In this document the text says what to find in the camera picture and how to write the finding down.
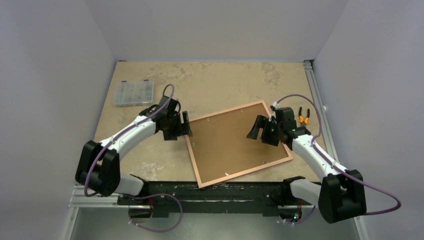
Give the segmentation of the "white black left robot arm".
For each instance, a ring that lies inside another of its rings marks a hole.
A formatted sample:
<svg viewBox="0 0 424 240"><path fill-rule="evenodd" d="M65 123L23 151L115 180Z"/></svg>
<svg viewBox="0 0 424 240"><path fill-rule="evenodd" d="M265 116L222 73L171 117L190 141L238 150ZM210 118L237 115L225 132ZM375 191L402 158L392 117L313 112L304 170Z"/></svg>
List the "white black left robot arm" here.
<svg viewBox="0 0 424 240"><path fill-rule="evenodd" d="M193 135L188 112L181 111L180 102L170 96L163 96L158 104L142 110L114 135L99 142L86 142L76 169L76 182L104 197L123 194L138 205L146 203L149 191L143 187L145 181L131 174L122 175L120 163L133 148L158 132L162 132L165 141Z"/></svg>

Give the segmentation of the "clear plastic organizer box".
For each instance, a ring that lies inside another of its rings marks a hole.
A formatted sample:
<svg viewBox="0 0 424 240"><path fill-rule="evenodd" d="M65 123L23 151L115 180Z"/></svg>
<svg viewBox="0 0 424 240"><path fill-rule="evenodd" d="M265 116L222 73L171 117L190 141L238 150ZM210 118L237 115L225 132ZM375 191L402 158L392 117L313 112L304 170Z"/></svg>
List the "clear plastic organizer box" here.
<svg viewBox="0 0 424 240"><path fill-rule="evenodd" d="M154 89L153 80L123 80L115 85L112 103L118 107L148 106L153 102Z"/></svg>

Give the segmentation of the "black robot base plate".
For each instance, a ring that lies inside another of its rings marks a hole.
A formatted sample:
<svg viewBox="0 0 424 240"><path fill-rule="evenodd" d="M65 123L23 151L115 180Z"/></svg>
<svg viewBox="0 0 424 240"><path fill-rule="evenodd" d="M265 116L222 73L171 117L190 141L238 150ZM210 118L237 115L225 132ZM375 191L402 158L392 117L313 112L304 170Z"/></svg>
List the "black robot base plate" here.
<svg viewBox="0 0 424 240"><path fill-rule="evenodd" d="M134 218L167 218L170 213L260 214L299 221L310 203L296 199L282 181L224 182L200 188L195 181L150 181L136 196L118 197Z"/></svg>

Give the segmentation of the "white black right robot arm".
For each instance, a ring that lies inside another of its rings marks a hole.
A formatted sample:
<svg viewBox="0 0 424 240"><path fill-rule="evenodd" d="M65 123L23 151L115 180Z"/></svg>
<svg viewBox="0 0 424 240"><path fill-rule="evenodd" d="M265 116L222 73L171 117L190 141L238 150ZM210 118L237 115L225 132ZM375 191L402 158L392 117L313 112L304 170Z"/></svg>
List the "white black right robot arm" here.
<svg viewBox="0 0 424 240"><path fill-rule="evenodd" d="M302 176L285 179L280 196L288 204L301 199L318 207L327 223L362 216L367 212L365 189L358 170L349 170L331 158L314 142L305 125L297 125L290 107L272 108L273 115L258 115L248 139L271 146L282 143L299 155L319 177L314 183Z"/></svg>

